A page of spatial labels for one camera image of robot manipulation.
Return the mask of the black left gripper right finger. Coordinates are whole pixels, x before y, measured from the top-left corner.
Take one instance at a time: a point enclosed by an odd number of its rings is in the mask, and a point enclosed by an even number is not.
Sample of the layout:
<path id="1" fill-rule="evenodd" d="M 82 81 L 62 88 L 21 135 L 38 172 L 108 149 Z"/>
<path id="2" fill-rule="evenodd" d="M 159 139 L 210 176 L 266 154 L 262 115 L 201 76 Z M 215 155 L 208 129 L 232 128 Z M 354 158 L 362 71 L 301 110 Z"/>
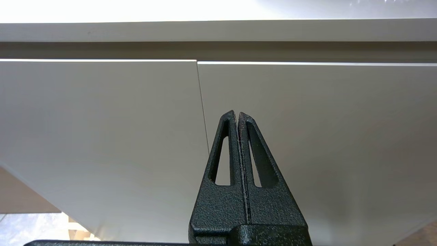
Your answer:
<path id="1" fill-rule="evenodd" d="M 255 119 L 241 112 L 238 133 L 249 223 L 306 227 Z"/>

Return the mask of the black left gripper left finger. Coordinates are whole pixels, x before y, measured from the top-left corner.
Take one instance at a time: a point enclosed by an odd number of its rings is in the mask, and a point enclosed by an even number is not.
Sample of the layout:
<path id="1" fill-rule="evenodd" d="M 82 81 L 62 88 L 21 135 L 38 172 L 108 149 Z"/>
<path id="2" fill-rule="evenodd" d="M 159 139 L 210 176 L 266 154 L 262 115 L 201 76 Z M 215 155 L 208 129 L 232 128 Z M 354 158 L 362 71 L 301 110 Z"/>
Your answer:
<path id="1" fill-rule="evenodd" d="M 228 140 L 230 184 L 216 183 L 223 141 Z M 233 110 L 218 122 L 214 142 L 189 222 L 189 243 L 227 245 L 231 230 L 247 221 L 236 117 Z"/>

